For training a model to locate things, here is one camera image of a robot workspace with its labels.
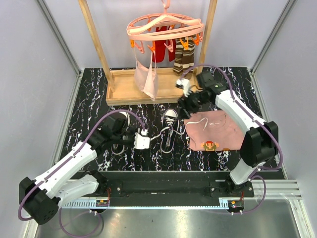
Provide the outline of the black sneaker with white laces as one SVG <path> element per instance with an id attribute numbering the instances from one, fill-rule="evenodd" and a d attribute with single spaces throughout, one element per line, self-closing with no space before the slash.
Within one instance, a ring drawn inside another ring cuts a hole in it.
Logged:
<path id="1" fill-rule="evenodd" d="M 203 125 L 203 130 L 205 130 L 208 124 L 207 118 L 202 118 L 199 121 L 186 122 L 183 131 L 180 131 L 180 118 L 178 116 L 178 113 L 174 109 L 168 109 L 164 112 L 162 117 L 163 129 L 160 131 L 158 135 L 152 137 L 151 141 L 160 137 L 161 152 L 164 154 L 169 154 L 172 152 L 174 148 L 174 143 L 178 135 L 182 136 L 186 132 L 186 129 L 189 125 L 200 124 L 202 122 L 205 123 Z"/>

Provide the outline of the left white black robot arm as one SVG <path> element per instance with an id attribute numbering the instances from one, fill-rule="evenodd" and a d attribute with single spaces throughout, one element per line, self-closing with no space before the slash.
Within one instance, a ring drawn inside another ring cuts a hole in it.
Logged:
<path id="1" fill-rule="evenodd" d="M 130 116 L 119 112 L 97 123 L 85 139 L 59 162 L 35 179 L 25 177 L 19 184 L 18 218 L 34 219 L 39 225 L 47 223 L 69 202 L 85 195 L 107 195 L 108 179 L 97 170 L 68 182 L 82 167 L 102 156 L 108 147 L 116 154 L 126 147 L 135 147 L 139 134 L 130 128 Z"/>

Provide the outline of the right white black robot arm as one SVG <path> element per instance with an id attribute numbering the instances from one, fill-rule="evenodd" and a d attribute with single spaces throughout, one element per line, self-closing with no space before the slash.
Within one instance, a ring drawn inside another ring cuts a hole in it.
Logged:
<path id="1" fill-rule="evenodd" d="M 254 171 L 278 153 L 278 126 L 253 113 L 224 82 L 208 71 L 198 74 L 199 88 L 192 91 L 190 80 L 181 78 L 179 117 L 184 120 L 193 151 L 240 152 L 240 161 L 230 172 L 225 191 L 237 196 Z"/>

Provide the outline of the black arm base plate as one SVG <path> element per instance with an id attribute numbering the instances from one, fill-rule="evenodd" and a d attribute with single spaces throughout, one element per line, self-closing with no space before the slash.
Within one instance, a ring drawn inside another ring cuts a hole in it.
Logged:
<path id="1" fill-rule="evenodd" d="M 222 208 L 220 199 L 253 198 L 250 182 L 232 188 L 228 172 L 101 172 L 110 206 L 123 209 Z"/>

